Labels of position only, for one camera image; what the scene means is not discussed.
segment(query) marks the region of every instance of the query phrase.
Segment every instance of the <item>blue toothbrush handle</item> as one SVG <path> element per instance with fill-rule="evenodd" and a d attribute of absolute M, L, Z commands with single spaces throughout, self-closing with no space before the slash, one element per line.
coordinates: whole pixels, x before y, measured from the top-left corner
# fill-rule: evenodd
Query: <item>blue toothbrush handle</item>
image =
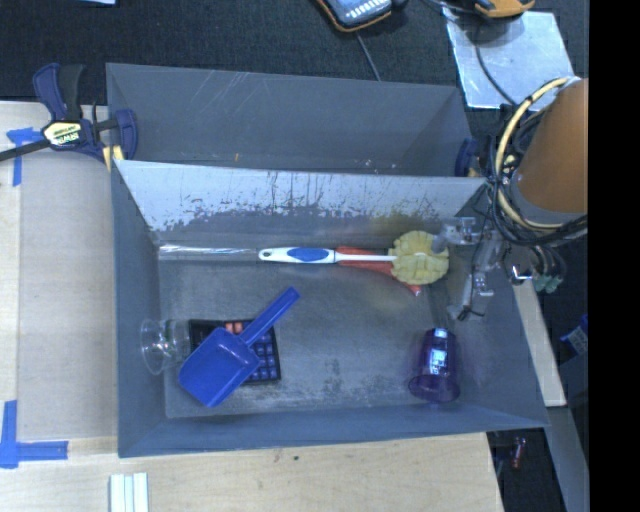
<path fill-rule="evenodd" d="M 277 247 L 262 249 L 258 253 L 262 261 L 281 263 L 335 263 L 336 252 L 317 247 Z"/>
<path fill-rule="evenodd" d="M 238 335 L 242 341 L 250 347 L 264 333 L 266 333 L 278 319 L 284 315 L 295 301 L 300 298 L 300 294 L 295 288 L 290 286 L 285 292 L 274 300 L 267 308 L 258 315 L 244 330 Z"/>

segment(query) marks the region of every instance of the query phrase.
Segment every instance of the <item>blue scoop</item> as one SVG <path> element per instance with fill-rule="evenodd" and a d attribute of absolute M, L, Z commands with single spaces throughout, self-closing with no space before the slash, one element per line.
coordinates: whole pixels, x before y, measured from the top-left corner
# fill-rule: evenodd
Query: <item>blue scoop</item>
<path fill-rule="evenodd" d="M 298 300 L 293 287 L 274 300 L 240 334 L 218 327 L 185 360 L 178 381 L 207 407 L 224 401 L 260 366 L 251 345 Z"/>

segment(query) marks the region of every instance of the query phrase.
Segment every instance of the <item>blue tape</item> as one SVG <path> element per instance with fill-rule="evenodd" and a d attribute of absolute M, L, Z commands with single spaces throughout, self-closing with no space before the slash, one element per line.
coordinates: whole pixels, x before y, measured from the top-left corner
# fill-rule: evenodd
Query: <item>blue tape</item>
<path fill-rule="evenodd" d="M 17 130 L 9 130 L 7 137 L 16 147 L 22 146 L 28 142 L 37 142 L 44 139 L 38 130 L 33 128 L 19 128 Z M 17 187 L 22 183 L 22 157 L 18 156 L 13 162 L 13 186 Z"/>
<path fill-rule="evenodd" d="M 69 441 L 20 443 L 16 441 L 18 402 L 4 404 L 2 439 L 0 440 L 0 468 L 15 469 L 22 461 L 66 460 Z"/>

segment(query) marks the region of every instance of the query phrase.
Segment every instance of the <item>yellow cable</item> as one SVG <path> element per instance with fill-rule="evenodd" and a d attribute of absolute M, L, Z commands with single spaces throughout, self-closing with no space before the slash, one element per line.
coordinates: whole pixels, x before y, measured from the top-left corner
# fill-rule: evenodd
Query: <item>yellow cable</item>
<path fill-rule="evenodd" d="M 533 105 L 536 101 L 538 101 L 542 96 L 544 96 L 551 89 L 555 89 L 557 87 L 562 87 L 569 81 L 569 78 L 556 78 L 547 82 L 542 87 L 540 87 L 537 91 L 535 91 L 531 96 L 526 98 L 514 114 L 511 116 L 511 119 L 507 123 L 507 126 L 500 138 L 500 142 L 498 143 L 498 149 L 496 151 L 496 159 L 495 159 L 495 168 L 496 168 L 496 179 L 499 181 L 501 179 L 502 174 L 502 161 L 504 158 L 504 153 L 507 148 L 507 143 L 511 138 L 512 133 L 515 130 L 516 125 L 520 121 L 520 118 L 524 115 L 524 113 L 529 109 L 531 105 Z M 562 224 L 539 224 L 537 222 L 528 221 L 523 219 L 521 215 L 519 215 L 509 204 L 507 198 L 505 197 L 502 190 L 498 189 L 498 200 L 500 202 L 501 208 L 506 212 L 506 214 L 511 217 L 515 222 L 520 224 L 525 228 L 533 228 L 535 230 L 556 230 L 562 226 Z"/>

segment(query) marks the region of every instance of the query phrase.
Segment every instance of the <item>cable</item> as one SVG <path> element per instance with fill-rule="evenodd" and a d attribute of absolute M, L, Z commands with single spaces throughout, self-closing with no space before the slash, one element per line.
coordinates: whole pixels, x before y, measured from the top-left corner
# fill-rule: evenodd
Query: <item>cable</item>
<path fill-rule="evenodd" d="M 500 93 L 500 96 L 502 96 L 505 100 L 507 100 L 509 102 L 509 104 L 511 105 L 516 105 L 517 102 L 516 100 L 513 99 L 513 97 L 508 94 L 501 86 L 500 84 L 496 81 L 495 78 L 493 78 L 493 75 L 489 72 L 489 68 L 487 68 L 487 64 L 484 61 L 484 57 L 482 56 L 482 53 L 480 52 L 480 45 L 478 44 L 479 41 L 479 36 L 480 36 L 480 29 L 482 28 L 483 24 L 479 23 L 478 26 L 476 27 L 474 36 L 473 36 L 473 47 L 475 49 L 476 52 L 476 58 L 478 59 L 478 64 L 480 64 L 480 67 L 482 68 L 483 73 L 485 74 L 485 76 L 487 77 L 487 79 L 489 80 L 489 82 L 491 82 L 491 85 L 493 85 L 493 87 L 495 87 L 496 91 L 498 91 L 498 93 Z"/>
<path fill-rule="evenodd" d="M 356 32 L 356 38 L 358 39 L 358 42 L 360 43 L 360 47 L 362 48 L 362 51 L 364 52 L 364 56 L 367 58 L 367 62 L 369 63 L 369 67 L 371 68 L 371 71 L 373 71 L 374 76 L 376 77 L 376 80 L 378 82 L 382 82 L 382 80 L 380 79 L 380 74 L 378 73 L 378 68 L 376 68 L 376 65 L 373 62 L 373 59 L 371 58 L 371 55 L 369 55 L 369 50 L 367 50 L 367 47 L 364 44 L 364 41 L 362 40 L 362 37 L 360 36 L 360 34 L 358 32 Z"/>

